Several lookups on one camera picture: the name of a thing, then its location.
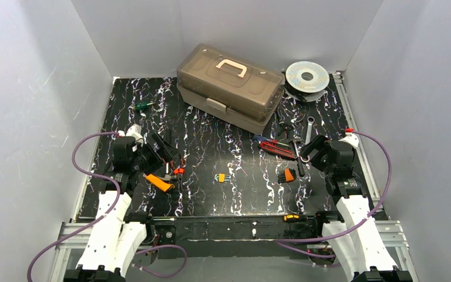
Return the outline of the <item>red handled pliers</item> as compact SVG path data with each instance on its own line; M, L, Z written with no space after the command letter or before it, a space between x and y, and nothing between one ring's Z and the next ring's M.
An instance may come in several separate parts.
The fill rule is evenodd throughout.
M181 153L177 155L175 159L173 159L170 162L170 167L172 169L171 177L174 180L177 180L179 185L182 185L183 183L183 176L185 173L185 167L186 163L184 158L182 157Z

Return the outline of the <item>translucent brown tool box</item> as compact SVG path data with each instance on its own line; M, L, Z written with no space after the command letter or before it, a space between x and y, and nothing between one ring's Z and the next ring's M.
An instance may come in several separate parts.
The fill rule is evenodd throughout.
M198 44L177 68L183 100L256 135L284 95L285 76L211 45Z

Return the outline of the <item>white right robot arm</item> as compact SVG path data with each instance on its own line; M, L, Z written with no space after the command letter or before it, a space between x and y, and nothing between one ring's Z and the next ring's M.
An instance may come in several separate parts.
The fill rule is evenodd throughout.
M318 135L302 149L312 167L324 173L337 208L334 216L318 215L322 239L331 246L348 281L412 281L387 251L368 195L354 176L358 144L358 137L347 130L336 141Z

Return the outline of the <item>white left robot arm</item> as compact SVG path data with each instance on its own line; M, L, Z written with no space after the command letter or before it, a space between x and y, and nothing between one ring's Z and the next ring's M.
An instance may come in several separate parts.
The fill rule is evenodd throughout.
M152 134L156 147L138 133L120 133L112 155L99 176L96 218L84 252L75 268L66 270L64 281L125 281L138 246L147 237L147 214L128 213L136 182L172 161L177 149Z

